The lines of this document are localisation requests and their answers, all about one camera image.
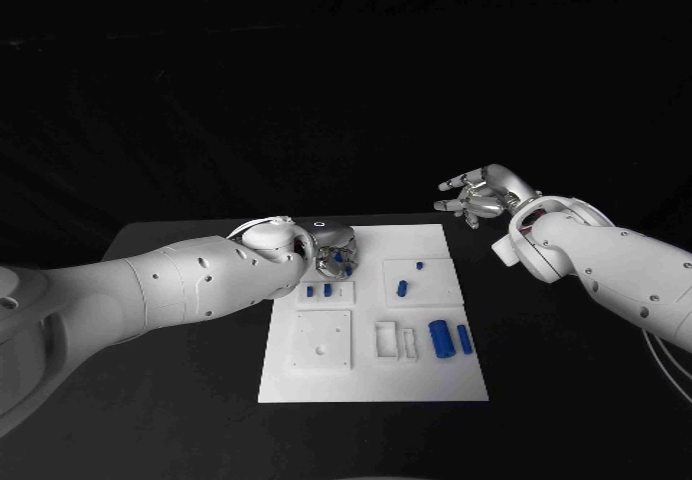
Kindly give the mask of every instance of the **hole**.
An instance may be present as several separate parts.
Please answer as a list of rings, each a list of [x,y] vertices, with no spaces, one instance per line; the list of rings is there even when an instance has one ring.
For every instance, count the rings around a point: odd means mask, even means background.
[[[19,307],[17,301],[10,298],[10,297],[3,297],[0,298],[0,305],[7,309],[7,310],[15,310]]]

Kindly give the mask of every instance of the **robotic hand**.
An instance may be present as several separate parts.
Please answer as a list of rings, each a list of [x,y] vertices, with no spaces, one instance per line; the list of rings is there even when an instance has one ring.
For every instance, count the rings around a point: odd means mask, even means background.
[[[313,261],[323,276],[350,275],[353,229],[271,217],[228,238],[121,260],[45,271],[0,266],[0,437],[102,348],[286,296]]]
[[[500,165],[440,184],[463,187],[457,200],[436,209],[479,217],[508,210],[509,233],[493,250],[508,266],[522,262],[547,283],[577,275],[591,298],[640,328],[692,352],[692,254],[613,225],[575,198],[542,196]]]

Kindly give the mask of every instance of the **small blue object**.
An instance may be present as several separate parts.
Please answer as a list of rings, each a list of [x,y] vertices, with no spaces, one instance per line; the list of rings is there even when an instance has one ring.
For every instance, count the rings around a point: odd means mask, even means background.
[[[450,358],[457,353],[451,343],[450,329],[444,320],[436,320],[428,324],[430,336],[436,347],[437,358]]]
[[[459,338],[461,340],[461,348],[464,353],[470,355],[473,353],[472,340],[469,339],[469,330],[466,325],[457,325]]]
[[[407,296],[407,287],[408,287],[408,283],[405,280],[402,280],[399,282],[399,288],[397,289],[397,295],[399,297],[405,297]]]

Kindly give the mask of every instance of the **table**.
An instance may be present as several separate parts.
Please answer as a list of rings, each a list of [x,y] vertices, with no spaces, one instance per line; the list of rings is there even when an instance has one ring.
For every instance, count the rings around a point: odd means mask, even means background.
[[[296,218],[297,222],[320,218]],[[107,348],[0,439],[7,479],[453,479],[689,474],[692,408],[666,384],[640,331],[588,298],[506,268],[492,243],[443,213],[329,217],[348,225],[441,223],[489,403],[263,404],[271,302]],[[245,220],[128,225],[104,260]]]

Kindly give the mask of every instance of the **black table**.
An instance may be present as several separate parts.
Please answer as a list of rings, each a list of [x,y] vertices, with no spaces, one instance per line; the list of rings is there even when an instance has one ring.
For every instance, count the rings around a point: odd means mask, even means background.
[[[260,405],[265,301],[100,352],[0,440],[0,477],[692,474],[692,408],[640,331],[575,279],[547,285],[505,267],[490,245],[506,219],[477,231],[446,214],[329,219],[444,225],[490,402]],[[225,236],[241,222],[131,224],[104,260]]]

